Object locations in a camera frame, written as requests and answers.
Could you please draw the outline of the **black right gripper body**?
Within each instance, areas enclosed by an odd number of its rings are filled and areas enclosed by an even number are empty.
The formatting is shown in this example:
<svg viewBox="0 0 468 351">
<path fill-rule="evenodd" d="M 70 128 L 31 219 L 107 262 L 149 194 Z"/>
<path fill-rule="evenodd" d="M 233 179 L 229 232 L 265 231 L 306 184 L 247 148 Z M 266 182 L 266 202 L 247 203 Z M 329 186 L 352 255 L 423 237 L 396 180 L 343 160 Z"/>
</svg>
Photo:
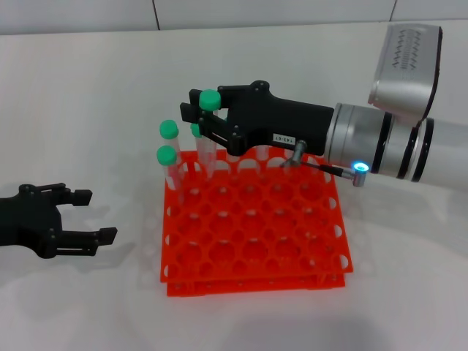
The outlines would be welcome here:
<svg viewBox="0 0 468 351">
<path fill-rule="evenodd" d="M 306 142 L 306 153 L 324 154 L 333 108 L 278 98 L 264 80 L 249 85 L 256 107 L 227 108 L 226 121 L 240 137 L 238 145 L 227 146 L 230 154 L 264 145 L 293 150 L 299 140 Z"/>
</svg>

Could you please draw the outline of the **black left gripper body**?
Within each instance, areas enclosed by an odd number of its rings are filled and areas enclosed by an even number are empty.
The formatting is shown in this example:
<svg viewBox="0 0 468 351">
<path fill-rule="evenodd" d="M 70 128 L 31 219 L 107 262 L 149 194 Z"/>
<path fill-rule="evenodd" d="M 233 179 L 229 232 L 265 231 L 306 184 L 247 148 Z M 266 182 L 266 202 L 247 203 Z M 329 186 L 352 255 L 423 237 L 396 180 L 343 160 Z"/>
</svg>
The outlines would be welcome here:
<svg viewBox="0 0 468 351">
<path fill-rule="evenodd" d="M 24 246 L 42 259 L 57 255 L 61 214 L 56 195 L 61 186 L 22 184 L 12 197 L 0 198 L 0 246 Z"/>
</svg>

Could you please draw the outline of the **orange test tube rack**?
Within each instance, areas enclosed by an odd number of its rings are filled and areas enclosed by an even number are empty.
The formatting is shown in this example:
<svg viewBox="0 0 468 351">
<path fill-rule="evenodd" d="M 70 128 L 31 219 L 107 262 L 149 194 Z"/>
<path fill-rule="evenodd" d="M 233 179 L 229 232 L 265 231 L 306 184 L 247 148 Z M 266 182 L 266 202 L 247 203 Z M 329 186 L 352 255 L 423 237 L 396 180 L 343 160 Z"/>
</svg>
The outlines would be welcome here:
<svg viewBox="0 0 468 351">
<path fill-rule="evenodd" d="M 352 273 L 335 181 L 307 166 L 280 167 L 271 148 L 259 173 L 253 151 L 230 172 L 226 153 L 205 175 L 184 151 L 184 202 L 165 187 L 160 279 L 172 297 L 326 290 Z"/>
</svg>

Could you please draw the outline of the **silver plug on right gripper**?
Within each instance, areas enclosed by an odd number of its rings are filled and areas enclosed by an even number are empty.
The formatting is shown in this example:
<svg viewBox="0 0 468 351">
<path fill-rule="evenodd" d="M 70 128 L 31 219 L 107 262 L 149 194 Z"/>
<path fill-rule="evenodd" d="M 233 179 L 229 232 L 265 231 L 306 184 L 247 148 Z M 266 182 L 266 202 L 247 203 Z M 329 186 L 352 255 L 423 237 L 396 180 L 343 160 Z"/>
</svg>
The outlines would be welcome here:
<svg viewBox="0 0 468 351">
<path fill-rule="evenodd" d="M 299 140 L 295 144 L 295 147 L 294 147 L 293 150 L 285 149 L 284 150 L 285 161 L 280 165 L 280 167 L 300 167 L 302 162 L 299 165 L 290 165 L 290 164 L 286 163 L 286 160 L 287 160 L 288 156 L 290 155 L 291 151 L 302 151 L 303 153 L 305 153 L 306 147 L 307 147 L 306 142 L 303 141 L 303 140 Z"/>
</svg>

